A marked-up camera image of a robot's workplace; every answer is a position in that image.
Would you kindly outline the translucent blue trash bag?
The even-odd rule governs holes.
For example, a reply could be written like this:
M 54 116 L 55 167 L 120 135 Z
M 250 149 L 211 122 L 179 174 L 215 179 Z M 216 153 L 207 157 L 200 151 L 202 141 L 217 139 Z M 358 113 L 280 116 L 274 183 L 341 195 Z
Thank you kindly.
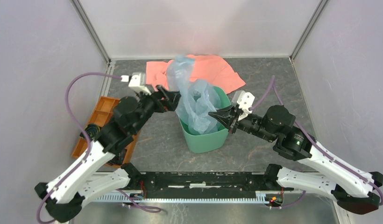
M 194 67 L 195 59 L 177 56 L 166 70 L 169 90 L 181 94 L 176 114 L 192 135 L 215 133 L 220 124 L 209 116 L 209 112 L 216 112 L 221 100 L 214 86 L 206 80 L 190 80 Z

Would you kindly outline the green trash bin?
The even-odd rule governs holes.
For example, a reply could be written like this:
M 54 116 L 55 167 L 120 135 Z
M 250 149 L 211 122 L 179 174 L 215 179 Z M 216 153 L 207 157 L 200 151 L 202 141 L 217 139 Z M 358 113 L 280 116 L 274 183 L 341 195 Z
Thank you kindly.
M 221 100 L 221 106 L 219 106 L 219 109 L 230 106 L 231 103 L 227 94 L 220 87 L 214 86 L 214 89 L 218 93 Z M 222 124 L 219 123 L 220 124 L 219 131 L 215 133 L 203 134 L 203 135 L 192 135 L 186 130 L 187 125 L 184 124 L 180 119 L 179 121 L 183 130 L 186 144 L 191 152 L 205 153 L 205 152 L 218 149 L 224 145 L 224 142 L 227 138 L 228 133 Z

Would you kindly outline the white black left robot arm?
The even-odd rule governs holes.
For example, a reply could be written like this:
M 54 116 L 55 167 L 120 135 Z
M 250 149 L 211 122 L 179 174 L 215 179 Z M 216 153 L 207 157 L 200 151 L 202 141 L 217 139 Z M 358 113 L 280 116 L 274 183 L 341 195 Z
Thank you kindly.
M 35 186 L 35 192 L 42 199 L 41 206 L 54 221 L 72 220 L 88 203 L 108 192 L 139 187 L 140 173 L 133 165 L 122 166 L 90 183 L 87 179 L 131 144 L 153 113 L 175 111 L 180 92 L 169 91 L 161 85 L 156 88 L 148 86 L 136 97 L 121 98 L 110 113 L 111 118 L 95 138 L 88 141 L 82 155 L 56 179 Z

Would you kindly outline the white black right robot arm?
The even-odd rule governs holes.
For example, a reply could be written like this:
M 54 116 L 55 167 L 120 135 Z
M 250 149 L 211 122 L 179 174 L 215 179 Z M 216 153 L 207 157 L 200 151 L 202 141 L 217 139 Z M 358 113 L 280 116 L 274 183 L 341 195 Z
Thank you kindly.
M 278 187 L 300 189 L 332 199 L 341 208 L 364 215 L 383 205 L 383 174 L 364 172 L 340 159 L 295 123 L 295 116 L 282 105 L 271 106 L 264 116 L 243 115 L 238 106 L 229 106 L 209 115 L 230 133 L 242 130 L 267 142 L 280 156 L 313 168 L 302 173 L 270 164 L 263 184 L 268 190 Z

